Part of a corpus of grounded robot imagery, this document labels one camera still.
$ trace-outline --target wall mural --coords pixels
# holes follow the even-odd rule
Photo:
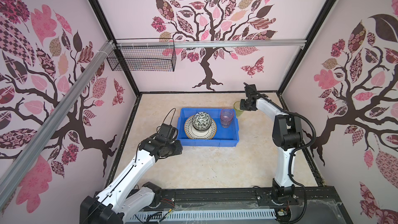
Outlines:
[[[88,42],[88,46],[83,47],[78,31],[73,32],[67,20],[49,6],[42,5],[41,11],[34,9],[34,12],[29,12],[22,0],[0,0],[0,3],[0,12],[3,14],[0,15],[0,47],[5,62],[0,82],[1,85],[6,84],[0,88],[0,130],[15,128],[0,135],[0,159],[15,159],[22,150],[15,154],[7,152],[7,149],[25,146],[37,132],[23,127],[24,121],[42,125],[76,82],[78,75],[84,71],[94,52],[92,43]],[[27,38],[17,27],[29,20],[38,42],[35,37]],[[61,31],[57,33],[55,30],[58,24],[62,28],[58,28]],[[46,38],[53,38],[48,47],[43,45]],[[39,206],[39,194],[48,190],[52,173],[65,177],[64,167],[75,162],[81,150],[93,148],[102,152],[103,176],[105,175],[107,158],[112,157],[116,151],[116,148],[111,150],[116,135],[106,142],[86,134],[86,128],[92,126],[90,120],[96,117],[95,108],[104,103],[101,97],[106,91],[108,79],[102,77],[104,68],[105,64],[102,63],[67,113],[68,122],[55,131],[49,145],[44,147],[52,150],[50,156],[39,156],[36,165],[19,184],[21,190],[16,196],[16,203],[19,205],[27,201],[27,212],[31,213]],[[26,88],[29,84],[27,82],[34,87]],[[124,89],[115,79],[113,82],[116,96],[112,105],[121,104]],[[23,97],[18,101],[13,100],[18,94]],[[3,207],[3,213],[13,196]]]
[[[169,38],[176,41],[268,40],[276,33],[273,30],[265,30],[276,21],[276,18],[265,18],[272,8],[272,5],[266,5],[269,1],[156,0],[156,7],[162,18],[154,17],[152,27],[162,32],[161,42],[168,42]],[[186,20],[191,18],[195,24],[193,27]],[[176,54],[181,54],[181,60],[187,58],[196,62],[201,59],[200,64],[206,77],[193,88],[206,85],[207,89],[215,91],[211,85],[222,85],[222,82],[213,79],[209,59],[224,59],[226,55],[238,59],[238,56],[245,56],[257,50],[256,47],[236,47],[234,50],[206,47],[176,49]],[[254,66],[244,66],[241,69],[253,76],[256,72],[262,72],[262,63],[263,57]]]

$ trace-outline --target black wire basket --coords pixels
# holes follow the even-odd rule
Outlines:
[[[138,42],[121,43],[107,57],[112,71],[169,71],[176,67],[176,49],[172,38],[132,38]]]

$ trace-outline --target tree mural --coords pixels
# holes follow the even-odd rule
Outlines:
[[[273,30],[264,30],[276,21],[276,18],[265,18],[272,8],[272,5],[266,5],[269,1],[156,0],[162,18],[154,17],[152,27],[157,32],[162,32],[161,42],[167,42],[169,38],[176,41],[268,40],[276,33]],[[205,78],[193,88],[206,85],[207,89],[215,91],[211,85],[222,83],[213,79],[210,58],[224,59],[227,55],[232,59],[238,59],[238,55],[245,56],[257,50],[256,47],[236,47],[233,52],[224,47],[206,47],[176,49],[176,54],[181,54],[181,60],[187,58],[196,62],[201,59]],[[259,59],[255,66],[244,66],[241,69],[252,76],[263,70],[262,62],[263,59]]]
[[[322,146],[328,142],[336,125],[344,125],[348,126],[344,134],[352,135],[353,145],[362,140],[366,143],[364,161],[371,167],[373,153],[377,151],[369,144],[369,135],[373,134],[379,147],[375,159],[377,167],[398,188],[398,159],[380,149],[386,147],[398,152],[398,52],[376,46],[380,38],[396,47],[398,20],[387,14],[370,18],[376,22],[376,35],[360,22],[352,31],[347,46],[343,39],[332,44],[332,58],[322,64],[326,70],[314,76],[318,86],[325,89],[319,98],[325,102],[328,119],[325,129],[311,146],[311,152],[314,156],[313,151],[317,149],[325,165]]]

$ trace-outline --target pink leaf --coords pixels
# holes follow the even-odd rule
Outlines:
[[[38,89],[38,90],[45,90],[47,87],[47,81],[40,76],[36,75],[31,75],[33,85]]]
[[[60,92],[66,93],[69,91],[69,82],[66,76],[61,77],[57,83],[57,88]]]
[[[223,31],[227,31],[227,30],[231,27],[231,24],[232,24],[231,21],[223,22],[223,23],[221,24],[221,29],[222,29]]]
[[[200,16],[199,18],[199,24],[200,26],[205,26],[207,25],[207,19],[204,16]]]
[[[354,98],[358,101],[366,101],[368,99],[370,99],[373,96],[373,93],[371,92],[363,92],[363,93],[359,93],[356,96],[354,96]]]
[[[41,101],[29,101],[25,102],[23,105],[33,114],[40,114],[44,107]]]
[[[365,154],[363,155],[363,159],[365,160],[365,163],[368,166],[368,169],[370,167],[372,167],[372,165],[373,165],[373,153],[372,153],[372,151],[370,149],[365,152]]]
[[[372,85],[381,87],[381,86],[383,86],[385,79],[386,79],[386,76],[384,74],[384,71],[381,71],[381,72],[377,73],[375,76],[373,76],[373,78],[371,79],[371,83],[372,83]]]

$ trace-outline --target plate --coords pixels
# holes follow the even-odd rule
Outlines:
[[[206,131],[198,131],[193,127],[192,124],[193,117],[194,116],[189,117],[185,122],[184,125],[185,134],[190,139],[212,139],[217,131],[216,122],[213,119],[211,119],[211,125],[209,129],[207,129]]]

